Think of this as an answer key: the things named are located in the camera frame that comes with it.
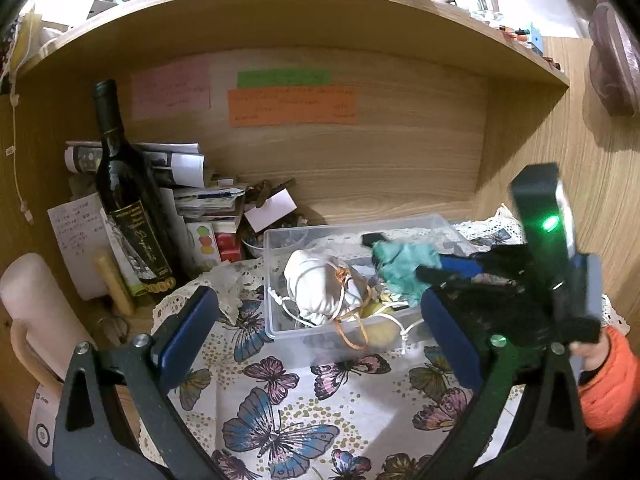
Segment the orange sleeve forearm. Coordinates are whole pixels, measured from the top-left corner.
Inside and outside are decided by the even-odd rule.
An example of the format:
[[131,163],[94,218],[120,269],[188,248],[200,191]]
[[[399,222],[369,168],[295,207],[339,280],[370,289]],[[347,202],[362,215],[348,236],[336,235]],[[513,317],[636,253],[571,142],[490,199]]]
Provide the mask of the orange sleeve forearm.
[[580,374],[578,396],[587,428],[600,440],[611,440],[623,429],[639,403],[639,358],[615,327],[608,333],[611,348],[604,364]]

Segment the right hand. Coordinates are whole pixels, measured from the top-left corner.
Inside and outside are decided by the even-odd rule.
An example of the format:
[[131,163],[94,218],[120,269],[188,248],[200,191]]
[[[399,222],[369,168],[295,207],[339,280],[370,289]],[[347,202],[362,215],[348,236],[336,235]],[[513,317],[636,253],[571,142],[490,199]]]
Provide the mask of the right hand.
[[600,331],[599,340],[595,344],[586,344],[579,341],[574,341],[570,344],[572,355],[579,356],[582,359],[582,370],[584,372],[592,372],[601,367],[608,358],[610,348],[610,338],[608,338],[608,333],[605,330]]

